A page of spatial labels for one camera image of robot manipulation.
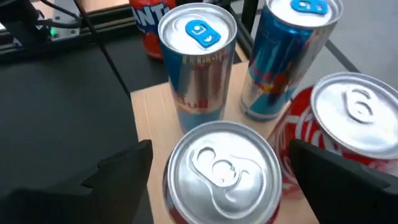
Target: soda can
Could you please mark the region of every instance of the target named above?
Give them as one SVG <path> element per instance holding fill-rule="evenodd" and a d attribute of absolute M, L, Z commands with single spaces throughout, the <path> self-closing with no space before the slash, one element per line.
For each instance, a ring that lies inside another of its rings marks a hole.
<path fill-rule="evenodd" d="M 228 11 L 206 3 L 178 6 L 160 21 L 160 46 L 184 132 L 222 119 L 236 31 Z"/>
<path fill-rule="evenodd" d="M 175 7 L 175 0 L 129 0 L 132 15 L 142 32 L 142 41 L 147 54 L 162 59 L 157 26 L 161 18 Z"/>
<path fill-rule="evenodd" d="M 278 159 L 251 128 L 213 121 L 188 132 L 169 157 L 164 197 L 174 223 L 272 223 L 282 195 Z"/>
<path fill-rule="evenodd" d="M 194 2 L 211 3 L 218 6 L 229 6 L 231 4 L 231 0 L 176 0 L 178 6 Z"/>
<path fill-rule="evenodd" d="M 295 97 L 268 141 L 279 158 L 284 196 L 301 197 L 289 160 L 293 139 L 398 177 L 398 92 L 367 75 L 342 72 Z"/>
<path fill-rule="evenodd" d="M 342 13 L 340 0 L 266 0 L 241 94 L 247 117 L 279 115 Z"/>

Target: black cable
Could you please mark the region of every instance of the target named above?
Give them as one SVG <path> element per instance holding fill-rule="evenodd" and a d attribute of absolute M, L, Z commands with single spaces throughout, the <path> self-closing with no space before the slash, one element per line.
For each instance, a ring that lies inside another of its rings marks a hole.
<path fill-rule="evenodd" d="M 57 6 L 56 4 L 52 4 L 51 2 L 48 2 L 47 0 L 40 0 L 40 1 L 41 1 L 42 3 L 44 3 L 44 4 L 48 5 L 48 6 L 50 6 L 51 8 L 54 8 L 54 9 L 60 11 L 60 12 L 63 12 L 63 13 L 65 13 L 66 15 L 72 16 L 74 19 L 76 19 L 76 21 L 81 21 L 81 19 L 80 19 L 76 14 L 74 14 L 74 13 L 72 13 L 72 12 L 70 12 L 70 11 L 68 11 L 68 10 L 66 10 L 66 9 L 64 9 L 64 8 L 62 8 L 62 7 L 59 7 L 59 6 Z"/>
<path fill-rule="evenodd" d="M 94 26 L 92 25 L 91 21 L 88 19 L 86 11 L 79 5 L 77 0 L 73 0 L 73 1 L 75 2 L 76 7 L 78 8 L 83 20 L 86 22 L 88 28 L 90 29 L 90 32 L 93 34 L 93 38 L 97 42 L 97 44 L 99 45 L 103 55 L 106 58 L 106 61 L 108 62 L 109 66 L 112 68 L 113 73 L 115 74 L 116 78 L 118 79 L 118 81 L 119 81 L 120 85 L 122 86 L 124 92 L 126 93 L 127 97 L 131 101 L 130 92 L 127 89 L 127 86 L 124 83 L 122 77 L 120 76 L 120 73 L 119 73 L 118 69 L 116 68 L 115 64 L 113 63 L 111 57 L 109 56 L 109 53 L 106 50 L 105 45 L 102 42 L 100 36 L 98 35 L 97 31 L 95 31 Z"/>

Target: blue pull tab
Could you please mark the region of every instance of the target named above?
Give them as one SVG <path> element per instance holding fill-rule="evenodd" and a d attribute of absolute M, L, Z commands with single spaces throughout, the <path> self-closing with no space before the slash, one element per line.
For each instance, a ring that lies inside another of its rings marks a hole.
<path fill-rule="evenodd" d="M 292 9 L 297 12 L 307 12 L 319 15 L 328 13 L 328 3 L 325 0 L 292 0 Z"/>
<path fill-rule="evenodd" d="M 185 31 L 204 48 L 211 47 L 221 39 L 217 31 L 201 20 L 190 21 L 185 26 Z"/>

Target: blue and silver can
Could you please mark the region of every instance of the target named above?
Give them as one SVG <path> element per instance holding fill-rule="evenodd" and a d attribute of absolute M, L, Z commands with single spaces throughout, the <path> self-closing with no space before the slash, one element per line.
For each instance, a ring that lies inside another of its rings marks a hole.
<path fill-rule="evenodd" d="M 212 4 L 184 4 L 166 13 L 158 29 L 183 131 L 222 119 L 236 43 L 233 16 Z"/>
<path fill-rule="evenodd" d="M 276 118 L 343 13 L 340 0 L 266 0 L 241 109 L 249 118 Z"/>

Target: red bull logo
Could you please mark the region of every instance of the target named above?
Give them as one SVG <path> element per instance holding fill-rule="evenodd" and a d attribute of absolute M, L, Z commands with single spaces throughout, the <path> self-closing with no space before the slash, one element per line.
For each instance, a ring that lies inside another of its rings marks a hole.
<path fill-rule="evenodd" d="M 254 84 L 266 94 L 283 93 L 289 88 L 295 88 L 304 76 L 304 73 L 293 75 L 290 73 L 290 65 L 284 73 L 273 75 L 271 72 L 261 72 L 256 66 L 252 65 L 251 70 L 254 73 Z"/>
<path fill-rule="evenodd" d="M 184 65 L 203 65 L 214 62 L 222 62 L 225 58 L 226 50 L 220 50 L 217 53 L 209 55 L 183 55 L 182 63 Z"/>
<path fill-rule="evenodd" d="M 187 112 L 191 110 L 206 110 L 209 107 L 208 99 L 199 99 L 197 102 L 189 102 L 183 96 L 177 95 L 177 102 L 179 107 Z"/>

